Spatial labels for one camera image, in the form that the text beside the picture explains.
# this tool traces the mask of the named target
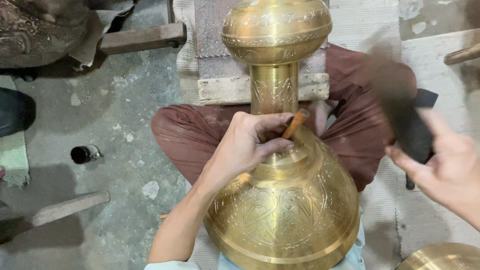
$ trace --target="knee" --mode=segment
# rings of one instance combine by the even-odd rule
[[[160,108],[156,111],[150,121],[150,129],[154,135],[162,134],[162,131],[168,129],[176,122],[176,108],[178,105],[170,105]]]

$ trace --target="concrete floor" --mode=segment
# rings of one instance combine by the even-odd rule
[[[431,37],[480,28],[480,1],[399,0],[400,38]]]
[[[124,28],[166,24],[166,10],[164,0],[139,1]],[[23,189],[1,183],[0,199],[19,213],[97,190],[109,190],[111,201],[0,246],[1,269],[144,267],[161,223],[158,215],[168,213],[185,193],[184,178],[149,127],[157,109],[180,101],[179,50],[108,56],[86,74],[71,72],[70,63],[61,62],[42,69],[32,83],[15,80],[17,90],[37,103],[37,119],[26,131],[31,183]],[[97,145],[105,158],[74,164],[71,148],[85,144]],[[143,190],[149,182],[153,191]]]

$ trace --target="blurred hammer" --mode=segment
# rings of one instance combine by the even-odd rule
[[[378,43],[365,63],[372,76],[372,87],[392,128],[396,143],[410,157],[425,164],[433,156],[432,134],[417,108],[432,108],[438,94],[416,89],[405,76],[405,66],[390,59],[392,47]],[[407,175],[408,190],[415,184]]]

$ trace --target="wooden plank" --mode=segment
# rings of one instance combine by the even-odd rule
[[[326,73],[299,75],[299,101],[327,100],[330,76]],[[250,103],[250,77],[198,80],[203,105]]]
[[[32,217],[32,225],[37,227],[109,201],[110,193],[108,191],[101,191],[47,206],[40,209]]]
[[[107,55],[170,47],[187,41],[187,30],[182,23],[108,33],[100,41],[99,50]]]

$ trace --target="brass sphere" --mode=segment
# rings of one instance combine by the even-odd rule
[[[331,31],[321,0],[244,0],[227,14],[222,39],[244,63],[286,64],[311,56]]]

